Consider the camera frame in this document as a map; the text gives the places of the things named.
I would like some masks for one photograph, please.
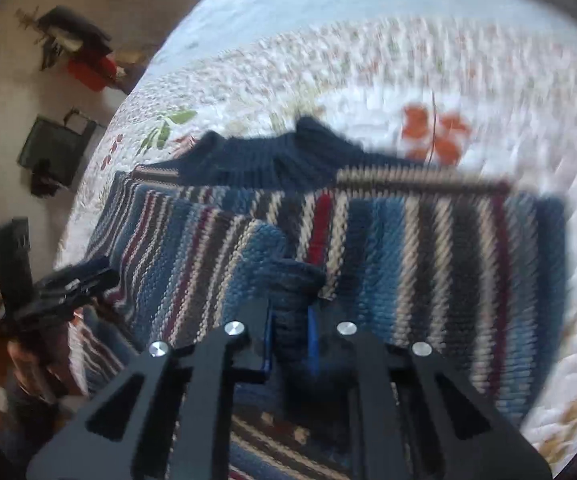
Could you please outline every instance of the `knit sweater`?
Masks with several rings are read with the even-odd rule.
[[[386,342],[428,340],[519,424],[543,384],[561,326],[563,205],[503,182],[403,168],[386,158],[392,164],[329,167],[319,181],[329,189],[313,192],[209,186],[212,176],[202,179],[179,161],[118,174],[88,255],[109,254],[120,270],[108,299],[121,322],[85,312],[89,391],[149,341],[195,342],[261,294],[274,307],[281,368],[305,378],[308,308],[319,294]],[[265,183],[295,182],[284,166],[273,168],[280,171]],[[239,169],[233,173],[239,176],[222,176],[248,182]],[[189,175],[201,187],[184,186]],[[271,379],[236,391],[232,463],[284,478],[268,467],[270,449],[296,443],[245,408],[279,412],[283,386]],[[310,427],[308,450],[293,449],[299,460],[295,453],[273,459],[299,472],[317,448],[326,451],[317,467],[339,475],[344,450],[318,448],[317,431]],[[283,447],[260,445],[268,439]]]
[[[419,162],[365,153],[310,117],[294,132],[278,137],[225,139],[207,132],[187,153],[149,166],[180,186],[230,186],[308,192],[331,186],[338,170],[348,167],[420,166]]]

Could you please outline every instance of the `metal screw head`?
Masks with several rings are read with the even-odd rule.
[[[413,353],[415,355],[418,355],[419,357],[429,356],[431,355],[431,352],[433,352],[433,348],[431,347],[431,345],[425,343],[424,341],[418,341],[417,343],[413,343],[411,349],[413,350]]]
[[[240,335],[246,326],[241,321],[231,321],[224,325],[224,332],[229,335]]]
[[[337,326],[337,332],[340,335],[353,335],[358,331],[358,326],[350,321],[342,321]]]
[[[148,347],[148,352],[153,357],[162,357],[167,354],[168,351],[169,346],[164,341],[155,341],[154,343],[151,343],[150,347]]]

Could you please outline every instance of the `bed cover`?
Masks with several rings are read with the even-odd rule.
[[[203,0],[110,123],[56,266],[84,255],[115,171],[208,129],[280,134],[300,113],[366,149],[427,153],[402,135],[411,105],[470,132],[448,151],[462,170],[567,197],[565,330],[522,425],[556,474],[577,452],[577,25],[536,0]]]

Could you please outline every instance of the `orange flower pattern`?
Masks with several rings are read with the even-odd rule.
[[[471,127],[456,112],[438,115],[433,101],[432,113],[419,104],[404,109],[402,138],[412,144],[406,157],[424,162],[437,158],[445,166],[455,166],[462,157],[459,136],[468,137]]]
[[[104,160],[102,160],[102,166],[100,167],[100,169],[102,171],[104,171],[106,166],[108,166],[110,164],[112,155],[118,149],[118,145],[120,144],[120,142],[122,141],[123,138],[124,138],[123,134],[118,134],[118,136],[115,137],[115,140],[113,141],[113,144],[110,147],[110,153],[104,157]]]

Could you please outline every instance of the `red stripe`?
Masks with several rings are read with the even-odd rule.
[[[230,468],[228,470],[228,477],[232,480],[248,480],[244,476],[240,475],[237,471],[234,471]]]
[[[488,397],[497,399],[500,392],[500,376],[504,363],[506,350],[506,326],[508,324],[507,313],[509,304],[510,286],[510,257],[509,257],[509,234],[506,228],[506,216],[504,215],[504,196],[493,197],[493,218],[495,219],[495,231],[497,240],[498,256],[498,286],[497,286],[497,315],[495,317],[495,343],[493,346],[493,362],[489,374]]]
[[[164,339],[168,340],[168,338],[172,334],[172,330],[175,327],[175,319],[177,318],[180,308],[182,306],[182,298],[184,297],[184,291],[188,287],[188,282],[190,281],[190,273],[193,268],[193,264],[195,263],[195,258],[197,257],[198,246],[200,245],[200,238],[204,234],[204,226],[206,225],[206,219],[208,218],[208,214],[213,210],[212,207],[205,207],[202,213],[200,214],[200,219],[198,220],[197,227],[195,228],[195,232],[193,234],[193,240],[190,244],[190,250],[188,251],[188,255],[186,257],[186,266],[184,267],[184,272],[182,272],[180,276],[180,283],[177,286],[177,292],[175,296],[175,303],[172,306],[172,314],[169,318],[169,322],[166,325],[166,329],[164,330]]]
[[[313,233],[311,235],[309,250],[307,251],[307,264],[321,266],[325,262],[332,209],[333,200],[331,196],[327,193],[320,195],[315,203]]]
[[[128,245],[128,247],[126,248],[126,250],[124,250],[124,253],[122,254],[121,260],[120,260],[120,285],[117,291],[115,291],[112,294],[109,294],[107,297],[107,301],[110,301],[111,303],[116,303],[117,301],[123,300],[124,299],[124,290],[125,290],[125,286],[126,286],[126,277],[124,276],[124,272],[122,272],[122,270],[126,269],[126,266],[128,265],[128,261],[131,259],[133,253],[135,252],[137,245],[140,243],[141,239],[142,239],[142,234],[144,233],[145,229],[146,229],[146,224],[148,223],[148,218],[150,216],[150,210],[153,206],[153,201],[155,200],[155,195],[153,193],[148,194],[147,198],[146,198],[146,205],[144,206],[144,209],[142,209],[142,212],[144,213],[142,216],[142,221],[140,222],[139,226],[137,227],[137,234],[133,237],[133,240],[131,240],[130,244]]]

